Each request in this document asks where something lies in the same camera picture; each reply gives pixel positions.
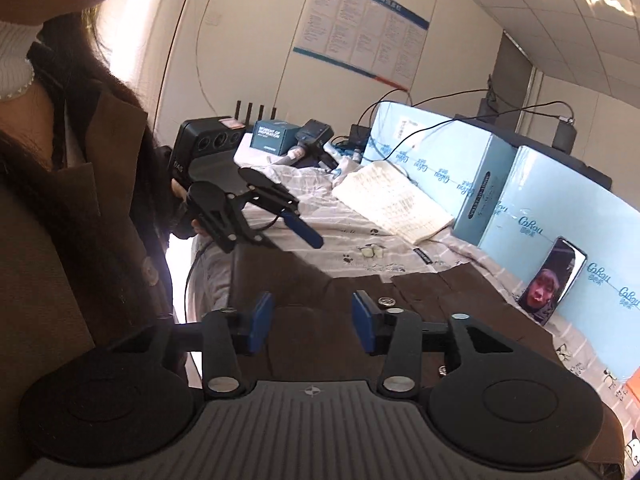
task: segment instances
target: woman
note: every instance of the woman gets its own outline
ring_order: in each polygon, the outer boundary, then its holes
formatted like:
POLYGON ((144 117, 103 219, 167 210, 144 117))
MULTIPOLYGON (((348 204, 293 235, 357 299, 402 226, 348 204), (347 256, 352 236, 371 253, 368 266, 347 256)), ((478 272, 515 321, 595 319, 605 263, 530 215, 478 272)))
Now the woman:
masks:
POLYGON ((540 325, 544 325, 556 310, 560 281, 550 269, 540 269, 518 304, 540 325))
POLYGON ((30 384, 173 311, 182 202, 135 95, 95 57, 83 9, 101 1, 0 0, 2 479, 33 460, 17 423, 30 384))

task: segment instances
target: smartphone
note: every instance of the smartphone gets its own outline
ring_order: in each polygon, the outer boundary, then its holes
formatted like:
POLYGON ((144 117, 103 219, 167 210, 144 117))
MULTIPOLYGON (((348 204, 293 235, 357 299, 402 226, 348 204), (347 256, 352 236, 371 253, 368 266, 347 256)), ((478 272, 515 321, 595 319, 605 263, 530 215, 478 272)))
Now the smartphone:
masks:
POLYGON ((520 296, 518 304, 540 325, 546 324, 580 275, 586 261, 587 254, 584 251, 559 237, 540 270, 520 296))

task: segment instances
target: wall poster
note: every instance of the wall poster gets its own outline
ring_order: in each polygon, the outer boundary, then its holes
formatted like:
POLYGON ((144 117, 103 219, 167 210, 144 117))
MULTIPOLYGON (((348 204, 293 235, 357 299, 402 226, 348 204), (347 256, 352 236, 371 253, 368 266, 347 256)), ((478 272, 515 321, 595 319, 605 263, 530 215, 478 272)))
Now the wall poster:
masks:
POLYGON ((293 51, 408 90, 428 29, 393 0, 307 0, 293 51))

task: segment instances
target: light blue cardboard box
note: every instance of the light blue cardboard box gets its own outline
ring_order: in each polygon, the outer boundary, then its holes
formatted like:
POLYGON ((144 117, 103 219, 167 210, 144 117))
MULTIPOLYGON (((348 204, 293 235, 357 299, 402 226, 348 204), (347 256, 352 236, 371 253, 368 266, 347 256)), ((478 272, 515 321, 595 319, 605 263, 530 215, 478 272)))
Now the light blue cardboard box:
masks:
POLYGON ((274 155, 284 155, 293 148, 300 126, 286 121, 257 121, 251 147, 274 155))
MULTIPOLYGON (((412 132, 449 119, 402 104, 382 103, 363 163, 385 158, 412 132)), ((515 155, 516 148, 504 140, 455 121, 409 137, 389 162, 456 219, 453 233, 458 238, 477 245, 515 155)))
POLYGON ((640 213, 555 160, 521 147, 480 248, 527 285, 558 237, 587 263, 557 313, 619 380, 640 366, 640 213))

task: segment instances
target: orange object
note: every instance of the orange object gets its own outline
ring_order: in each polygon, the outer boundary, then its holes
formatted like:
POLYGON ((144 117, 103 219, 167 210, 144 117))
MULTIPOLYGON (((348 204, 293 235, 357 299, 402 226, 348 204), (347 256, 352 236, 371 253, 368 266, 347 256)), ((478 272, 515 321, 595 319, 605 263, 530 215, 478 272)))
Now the orange object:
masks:
POLYGON ((626 382, 626 387, 636 396, 636 399, 640 401, 640 368, 638 368, 634 376, 626 382))

